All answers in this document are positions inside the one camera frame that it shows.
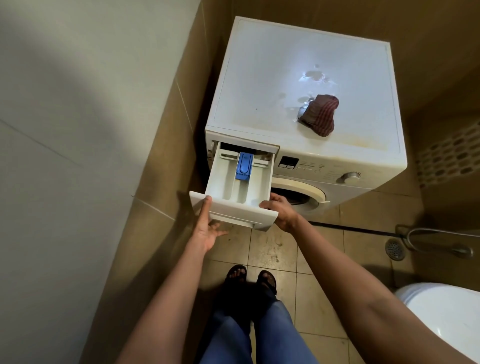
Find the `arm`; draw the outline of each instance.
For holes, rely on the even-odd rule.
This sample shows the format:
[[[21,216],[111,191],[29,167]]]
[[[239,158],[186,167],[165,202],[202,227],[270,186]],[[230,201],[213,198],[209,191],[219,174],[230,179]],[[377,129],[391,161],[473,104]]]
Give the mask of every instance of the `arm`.
[[[276,224],[297,241],[367,363],[473,364],[428,329],[376,277],[326,241],[286,198],[277,194],[270,198],[260,207],[278,211]]]
[[[227,233],[217,231],[219,223],[208,225],[211,203],[207,196],[185,251],[140,317],[117,364],[181,362],[205,253],[217,236]]]

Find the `leg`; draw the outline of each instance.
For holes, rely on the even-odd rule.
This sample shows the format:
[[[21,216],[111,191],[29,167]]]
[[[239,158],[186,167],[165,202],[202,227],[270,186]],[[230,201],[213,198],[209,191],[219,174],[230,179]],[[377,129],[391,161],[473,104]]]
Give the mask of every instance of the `leg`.
[[[260,303],[259,311],[254,315],[257,363],[317,364],[295,329],[286,307],[276,299],[275,278],[271,273],[265,272],[261,272],[262,277],[259,276],[256,289],[256,299]]]
[[[228,272],[203,333],[196,363],[252,364],[245,280],[244,266],[234,266]]]

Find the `person's left hand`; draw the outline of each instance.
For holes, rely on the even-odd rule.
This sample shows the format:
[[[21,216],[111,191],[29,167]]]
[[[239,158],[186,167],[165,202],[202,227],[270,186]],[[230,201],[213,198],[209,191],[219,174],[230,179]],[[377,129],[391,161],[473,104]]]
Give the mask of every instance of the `person's left hand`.
[[[198,216],[197,225],[193,229],[192,240],[201,244],[205,248],[205,252],[212,249],[217,236],[228,234],[228,231],[217,231],[220,223],[209,225],[208,210],[212,204],[212,197],[205,197],[204,204]]]

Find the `hand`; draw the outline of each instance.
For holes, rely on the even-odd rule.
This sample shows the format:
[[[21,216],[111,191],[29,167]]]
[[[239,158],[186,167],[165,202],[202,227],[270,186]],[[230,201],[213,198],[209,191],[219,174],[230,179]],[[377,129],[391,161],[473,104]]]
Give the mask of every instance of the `hand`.
[[[298,212],[293,209],[292,205],[284,196],[272,192],[270,194],[270,201],[262,201],[259,207],[277,211],[278,216],[275,224],[283,231],[292,232],[295,228],[299,216]]]
[[[200,215],[198,216],[197,225],[195,226],[195,229],[193,229],[191,237],[191,240],[200,244],[205,249],[205,252],[212,249],[217,236],[228,234],[228,231],[217,231],[220,226],[219,222],[209,225],[210,220],[208,218],[208,210],[210,209],[211,204],[212,197],[205,197],[204,204],[200,210]]]

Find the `person's left arm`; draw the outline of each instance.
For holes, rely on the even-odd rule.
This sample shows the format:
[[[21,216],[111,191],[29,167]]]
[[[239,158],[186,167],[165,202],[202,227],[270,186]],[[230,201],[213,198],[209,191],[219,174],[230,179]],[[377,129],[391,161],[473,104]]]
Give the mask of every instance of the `person's left arm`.
[[[217,231],[219,223],[208,225],[211,203],[207,196],[185,251],[140,317],[117,364],[181,362],[205,253],[217,236],[227,234]]]

